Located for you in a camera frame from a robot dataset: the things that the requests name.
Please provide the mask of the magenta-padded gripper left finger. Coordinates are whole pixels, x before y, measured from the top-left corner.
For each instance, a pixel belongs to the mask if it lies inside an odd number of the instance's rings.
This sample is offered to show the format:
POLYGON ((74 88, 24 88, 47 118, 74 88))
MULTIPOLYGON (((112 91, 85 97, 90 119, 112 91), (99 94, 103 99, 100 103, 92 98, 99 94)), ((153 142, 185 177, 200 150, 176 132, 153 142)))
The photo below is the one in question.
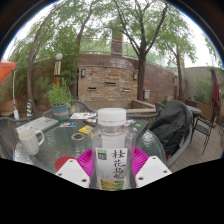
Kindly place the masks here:
POLYGON ((96 180, 92 151, 87 150, 78 158, 64 156, 55 162, 56 175, 80 187, 89 188, 96 180))

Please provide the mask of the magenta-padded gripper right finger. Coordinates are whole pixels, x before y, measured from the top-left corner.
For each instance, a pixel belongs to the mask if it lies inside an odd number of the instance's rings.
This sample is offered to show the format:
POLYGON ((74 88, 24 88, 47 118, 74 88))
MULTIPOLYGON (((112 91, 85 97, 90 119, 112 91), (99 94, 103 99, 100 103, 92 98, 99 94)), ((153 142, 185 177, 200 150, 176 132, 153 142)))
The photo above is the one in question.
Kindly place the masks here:
POLYGON ((140 188, 171 174, 157 156, 148 156, 135 148, 131 165, 130 187, 140 188))

